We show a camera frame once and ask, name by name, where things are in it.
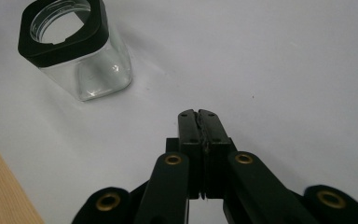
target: black plastic lid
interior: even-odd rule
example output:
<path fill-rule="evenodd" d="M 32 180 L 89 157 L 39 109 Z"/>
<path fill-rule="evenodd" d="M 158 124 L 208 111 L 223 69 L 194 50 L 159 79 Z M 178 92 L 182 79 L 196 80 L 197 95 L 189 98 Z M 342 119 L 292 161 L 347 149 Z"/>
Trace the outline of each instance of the black plastic lid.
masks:
<path fill-rule="evenodd" d="M 37 0 L 22 13 L 19 53 L 37 67 L 49 67 L 88 55 L 103 47 L 109 37 L 103 1 L 86 0 L 90 6 L 89 17 L 76 33 L 55 45 L 35 41 L 31 37 L 31 23 L 43 8 L 55 1 Z"/>

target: screw hole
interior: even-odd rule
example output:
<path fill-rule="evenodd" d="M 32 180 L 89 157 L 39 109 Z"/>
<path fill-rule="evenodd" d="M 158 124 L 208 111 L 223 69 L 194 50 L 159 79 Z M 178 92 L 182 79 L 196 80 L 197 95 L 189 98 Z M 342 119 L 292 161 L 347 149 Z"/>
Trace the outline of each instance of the screw hole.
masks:
<path fill-rule="evenodd" d="M 235 160 L 242 164 L 250 164 L 253 162 L 252 157 L 246 155 L 246 154 L 239 154 L 235 157 Z"/>
<path fill-rule="evenodd" d="M 321 190 L 316 195 L 321 203 L 332 208 L 341 209 L 347 205 L 345 200 L 333 191 Z"/>
<path fill-rule="evenodd" d="M 176 155 L 171 155 L 165 158 L 165 163 L 169 165 L 176 165 L 182 162 L 182 158 Z"/>
<path fill-rule="evenodd" d="M 120 196 L 115 192 L 105 193 L 98 199 L 96 207 L 102 212 L 110 211 L 120 204 Z"/>

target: glass jar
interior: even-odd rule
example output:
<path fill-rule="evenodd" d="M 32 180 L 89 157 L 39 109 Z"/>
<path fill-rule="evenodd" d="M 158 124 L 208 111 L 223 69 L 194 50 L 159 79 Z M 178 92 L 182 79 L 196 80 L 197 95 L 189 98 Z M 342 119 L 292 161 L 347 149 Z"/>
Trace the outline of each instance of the glass jar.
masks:
<path fill-rule="evenodd" d="M 102 0 L 38 0 L 22 14 L 19 53 L 77 100 L 131 82 L 129 53 Z"/>

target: white surface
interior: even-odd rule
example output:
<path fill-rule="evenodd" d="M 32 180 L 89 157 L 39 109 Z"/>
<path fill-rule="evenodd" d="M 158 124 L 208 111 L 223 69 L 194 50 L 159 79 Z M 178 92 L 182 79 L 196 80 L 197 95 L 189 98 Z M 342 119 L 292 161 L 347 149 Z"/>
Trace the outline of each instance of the white surface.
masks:
<path fill-rule="evenodd" d="M 31 2 L 0 1 L 0 152 L 47 223 L 146 181 L 189 108 L 219 115 L 287 188 L 358 201 L 358 1 L 105 1 L 133 82 L 86 103 L 18 53 Z M 190 223 L 226 222 L 221 202 L 190 210 Z"/>

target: black linkage arm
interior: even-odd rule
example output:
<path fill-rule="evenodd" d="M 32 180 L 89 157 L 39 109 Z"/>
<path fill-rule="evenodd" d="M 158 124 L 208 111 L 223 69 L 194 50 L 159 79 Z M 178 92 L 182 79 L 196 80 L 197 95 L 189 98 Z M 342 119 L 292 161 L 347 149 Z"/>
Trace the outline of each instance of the black linkage arm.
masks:
<path fill-rule="evenodd" d="M 188 200 L 222 199 L 229 224 L 358 224 L 358 202 L 327 186 L 304 196 L 287 189 L 257 158 L 238 151 L 217 115 L 179 114 L 179 138 L 168 138 L 150 179 L 128 193 L 101 189 L 74 224 L 186 224 Z"/>

